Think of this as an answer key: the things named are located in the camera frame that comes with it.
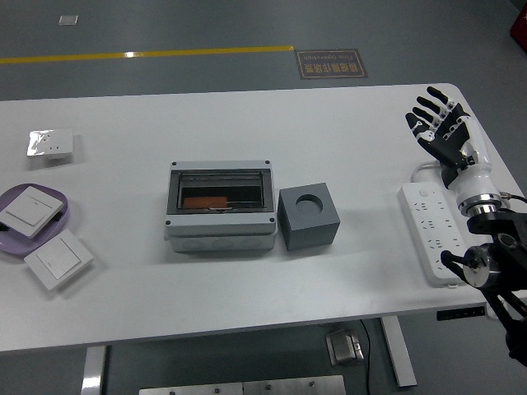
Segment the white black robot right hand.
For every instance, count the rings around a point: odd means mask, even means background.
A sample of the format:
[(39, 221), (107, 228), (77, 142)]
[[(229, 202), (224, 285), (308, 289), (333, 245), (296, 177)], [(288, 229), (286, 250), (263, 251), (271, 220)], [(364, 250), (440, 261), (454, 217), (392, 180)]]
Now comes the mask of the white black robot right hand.
[(442, 182), (455, 194), (459, 210), (464, 216), (475, 207), (499, 210), (501, 194), (491, 179), (492, 164), (479, 122), (434, 86), (417, 103), (405, 115), (408, 127), (421, 148), (439, 162)]

